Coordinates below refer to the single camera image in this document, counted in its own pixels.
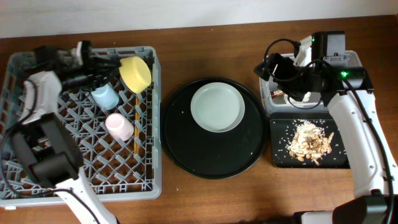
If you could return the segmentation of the white napkin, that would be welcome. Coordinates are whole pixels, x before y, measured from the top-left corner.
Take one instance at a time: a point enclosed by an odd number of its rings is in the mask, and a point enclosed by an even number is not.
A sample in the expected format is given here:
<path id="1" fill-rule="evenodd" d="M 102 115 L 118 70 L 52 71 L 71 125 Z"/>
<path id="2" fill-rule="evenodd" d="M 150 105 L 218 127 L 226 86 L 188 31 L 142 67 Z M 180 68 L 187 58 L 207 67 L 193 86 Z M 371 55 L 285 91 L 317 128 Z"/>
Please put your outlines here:
<path id="1" fill-rule="evenodd" d="M 311 93 L 310 93 L 310 92 L 307 92 L 307 93 L 304 95 L 304 97 L 303 97 L 302 103 L 308 102 L 309 99 L 310 99 L 310 96 L 311 96 Z"/>

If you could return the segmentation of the blue plastic cup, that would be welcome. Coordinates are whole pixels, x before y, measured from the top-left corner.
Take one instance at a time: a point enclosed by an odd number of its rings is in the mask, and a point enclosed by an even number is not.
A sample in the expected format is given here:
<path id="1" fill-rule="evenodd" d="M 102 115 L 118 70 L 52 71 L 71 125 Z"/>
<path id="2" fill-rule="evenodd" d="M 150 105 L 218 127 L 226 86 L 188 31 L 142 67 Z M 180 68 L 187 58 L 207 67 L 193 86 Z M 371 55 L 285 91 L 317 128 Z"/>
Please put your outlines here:
<path id="1" fill-rule="evenodd" d="M 110 84 L 96 88 L 91 95 L 100 108 L 111 110 L 119 103 L 119 95 L 114 91 Z"/>

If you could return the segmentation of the yellow bowl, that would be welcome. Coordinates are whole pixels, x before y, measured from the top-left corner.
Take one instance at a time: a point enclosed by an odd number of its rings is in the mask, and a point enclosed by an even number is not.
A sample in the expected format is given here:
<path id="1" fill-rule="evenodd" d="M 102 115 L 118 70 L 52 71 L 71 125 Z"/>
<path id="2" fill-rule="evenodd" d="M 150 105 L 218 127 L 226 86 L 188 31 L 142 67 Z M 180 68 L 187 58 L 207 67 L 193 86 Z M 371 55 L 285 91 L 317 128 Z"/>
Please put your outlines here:
<path id="1" fill-rule="evenodd" d="M 120 76 L 133 93 L 141 93 L 152 83 L 148 65 L 138 56 L 122 58 L 119 67 Z"/>

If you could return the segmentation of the gold snack wrapper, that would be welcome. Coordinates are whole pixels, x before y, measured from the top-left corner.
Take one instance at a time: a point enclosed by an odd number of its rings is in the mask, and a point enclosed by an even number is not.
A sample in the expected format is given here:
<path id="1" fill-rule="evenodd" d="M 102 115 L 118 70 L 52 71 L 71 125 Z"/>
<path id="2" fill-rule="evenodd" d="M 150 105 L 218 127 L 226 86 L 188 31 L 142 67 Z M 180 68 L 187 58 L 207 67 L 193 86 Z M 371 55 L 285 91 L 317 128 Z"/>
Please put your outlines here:
<path id="1" fill-rule="evenodd" d="M 276 97 L 283 96 L 284 92 L 282 90 L 274 90 L 274 91 L 270 91 L 270 94 L 271 94 L 271 98 L 274 99 Z"/>

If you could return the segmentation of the pink plastic cup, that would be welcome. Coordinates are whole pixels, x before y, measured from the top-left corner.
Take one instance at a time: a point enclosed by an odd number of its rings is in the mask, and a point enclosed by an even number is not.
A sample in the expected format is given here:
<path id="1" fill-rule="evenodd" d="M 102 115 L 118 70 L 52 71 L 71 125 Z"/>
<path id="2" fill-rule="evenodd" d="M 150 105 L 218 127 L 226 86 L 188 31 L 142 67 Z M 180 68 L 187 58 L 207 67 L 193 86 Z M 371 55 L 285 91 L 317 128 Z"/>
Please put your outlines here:
<path id="1" fill-rule="evenodd" d="M 112 113 L 107 116 L 105 125 L 115 140 L 128 141 L 134 134 L 133 124 L 120 113 Z"/>

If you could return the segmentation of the food scraps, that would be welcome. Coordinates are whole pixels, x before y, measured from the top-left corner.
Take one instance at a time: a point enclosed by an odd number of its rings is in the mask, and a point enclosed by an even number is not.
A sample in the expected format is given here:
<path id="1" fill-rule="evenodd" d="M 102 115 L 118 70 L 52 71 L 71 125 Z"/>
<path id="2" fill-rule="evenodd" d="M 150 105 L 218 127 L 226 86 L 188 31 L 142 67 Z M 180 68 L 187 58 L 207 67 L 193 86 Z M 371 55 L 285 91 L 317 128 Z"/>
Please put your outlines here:
<path id="1" fill-rule="evenodd" d="M 331 152 L 330 139 L 316 126 L 303 124 L 298 127 L 289 152 L 300 161 L 303 161 L 304 156 L 316 161 L 324 152 Z"/>

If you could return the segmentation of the grey round plate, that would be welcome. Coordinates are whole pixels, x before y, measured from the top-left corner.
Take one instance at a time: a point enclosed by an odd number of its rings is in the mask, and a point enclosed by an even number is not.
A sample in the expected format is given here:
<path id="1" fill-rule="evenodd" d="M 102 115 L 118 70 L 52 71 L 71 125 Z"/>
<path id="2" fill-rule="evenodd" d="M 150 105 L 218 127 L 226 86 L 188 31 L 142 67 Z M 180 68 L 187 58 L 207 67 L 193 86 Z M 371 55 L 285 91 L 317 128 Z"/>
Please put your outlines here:
<path id="1" fill-rule="evenodd" d="M 237 88 L 223 82 L 200 87 L 192 96 L 190 111 L 194 121 L 212 133 L 234 129 L 244 118 L 245 102 Z"/>

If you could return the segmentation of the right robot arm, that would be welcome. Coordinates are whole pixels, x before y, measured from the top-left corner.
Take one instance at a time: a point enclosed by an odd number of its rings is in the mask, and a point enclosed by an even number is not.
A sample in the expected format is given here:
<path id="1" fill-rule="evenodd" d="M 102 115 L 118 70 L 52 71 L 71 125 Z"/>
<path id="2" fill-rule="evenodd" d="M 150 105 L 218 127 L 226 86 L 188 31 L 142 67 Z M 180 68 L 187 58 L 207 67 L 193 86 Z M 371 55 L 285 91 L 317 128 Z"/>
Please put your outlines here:
<path id="1" fill-rule="evenodd" d="M 354 180 L 354 200 L 332 211 L 296 212 L 292 223 L 397 223 L 397 162 L 376 112 L 374 87 L 362 66 L 349 67 L 345 32 L 315 32 L 291 40 L 294 58 L 266 51 L 255 67 L 290 98 L 318 92 L 334 119 Z"/>

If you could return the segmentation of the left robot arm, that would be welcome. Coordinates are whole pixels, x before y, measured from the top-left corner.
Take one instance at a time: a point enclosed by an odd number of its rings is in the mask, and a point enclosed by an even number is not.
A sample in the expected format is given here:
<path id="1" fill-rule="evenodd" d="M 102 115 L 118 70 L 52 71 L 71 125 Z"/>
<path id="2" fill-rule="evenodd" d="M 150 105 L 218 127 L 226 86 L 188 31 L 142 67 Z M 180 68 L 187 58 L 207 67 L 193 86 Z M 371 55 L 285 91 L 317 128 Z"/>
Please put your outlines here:
<path id="1" fill-rule="evenodd" d="M 25 71 L 23 113 L 5 138 L 28 177 L 46 194 L 60 197 L 81 223 L 118 223 L 86 177 L 82 153 L 58 118 L 58 97 L 67 90 L 104 86 L 121 63 L 95 57 L 88 40 L 71 50 L 41 46 L 34 57 L 35 65 Z"/>

